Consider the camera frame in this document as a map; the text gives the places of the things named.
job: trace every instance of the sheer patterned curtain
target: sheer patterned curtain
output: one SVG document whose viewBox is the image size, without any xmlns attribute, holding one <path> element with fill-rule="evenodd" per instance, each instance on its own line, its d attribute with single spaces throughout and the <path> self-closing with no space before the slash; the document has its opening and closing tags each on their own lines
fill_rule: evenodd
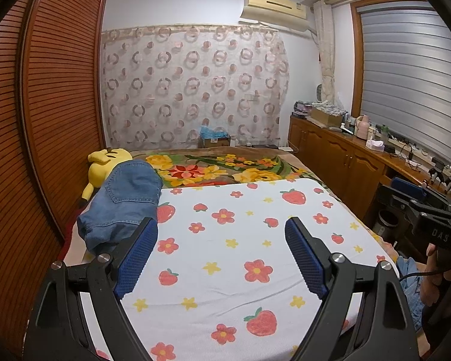
<svg viewBox="0 0 451 361">
<path fill-rule="evenodd" d="M 321 56 L 321 102 L 336 104 L 334 90 L 334 21 L 331 5 L 323 0 L 314 3 L 319 55 Z"/>
<path fill-rule="evenodd" d="M 201 126 L 279 142 L 289 64 L 277 31 L 167 26 L 102 35 L 101 98 L 113 147 L 197 147 Z"/>
</svg>

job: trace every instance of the white wall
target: white wall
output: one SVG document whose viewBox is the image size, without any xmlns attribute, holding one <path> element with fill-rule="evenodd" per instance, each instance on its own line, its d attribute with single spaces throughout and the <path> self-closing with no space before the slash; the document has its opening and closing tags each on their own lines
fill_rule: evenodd
<svg viewBox="0 0 451 361">
<path fill-rule="evenodd" d="M 332 9 L 334 19 L 335 89 L 347 112 L 351 112 L 354 90 L 354 30 L 352 29 L 351 5 L 345 4 Z"/>
<path fill-rule="evenodd" d="M 107 0 L 102 29 L 175 23 L 237 24 L 243 5 L 244 0 Z M 318 48 L 310 32 L 306 35 L 281 34 L 290 67 L 289 91 L 280 113 L 282 144 L 287 143 L 294 102 L 314 100 L 316 86 L 321 82 Z"/>
</svg>

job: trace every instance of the wooden wardrobe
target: wooden wardrobe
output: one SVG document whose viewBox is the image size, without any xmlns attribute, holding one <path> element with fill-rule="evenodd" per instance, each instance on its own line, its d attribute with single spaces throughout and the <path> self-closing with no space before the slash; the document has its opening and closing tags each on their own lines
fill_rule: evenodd
<svg viewBox="0 0 451 361">
<path fill-rule="evenodd" d="M 18 0 L 0 23 L 0 339 L 17 356 L 35 294 L 104 148 L 105 0 Z"/>
</svg>

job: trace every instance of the trash can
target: trash can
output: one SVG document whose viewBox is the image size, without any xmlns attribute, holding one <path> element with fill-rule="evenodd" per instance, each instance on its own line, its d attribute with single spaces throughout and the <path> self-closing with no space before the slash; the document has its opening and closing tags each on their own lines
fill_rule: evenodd
<svg viewBox="0 0 451 361">
<path fill-rule="evenodd" d="M 387 209 L 379 210 L 378 219 L 373 227 L 373 232 L 384 240 L 392 238 L 394 229 L 399 225 L 397 216 Z"/>
</svg>

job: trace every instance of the white bed sheet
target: white bed sheet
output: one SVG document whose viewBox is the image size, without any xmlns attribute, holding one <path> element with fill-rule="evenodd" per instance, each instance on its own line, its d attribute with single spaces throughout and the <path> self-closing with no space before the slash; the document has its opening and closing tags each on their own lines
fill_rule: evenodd
<svg viewBox="0 0 451 361">
<path fill-rule="evenodd" d="M 395 267 L 313 179 L 167 189 L 160 205 L 159 221 L 168 219 L 159 224 L 157 246 L 134 291 L 122 300 L 153 360 L 291 358 L 320 301 L 307 289 L 285 241 L 289 217 L 299 217 L 311 235 L 354 263 L 375 266 L 386 259 Z M 112 359 L 89 295 L 82 301 L 96 348 Z M 345 329 L 355 323 L 360 301 L 360 294 L 353 295 Z"/>
</svg>

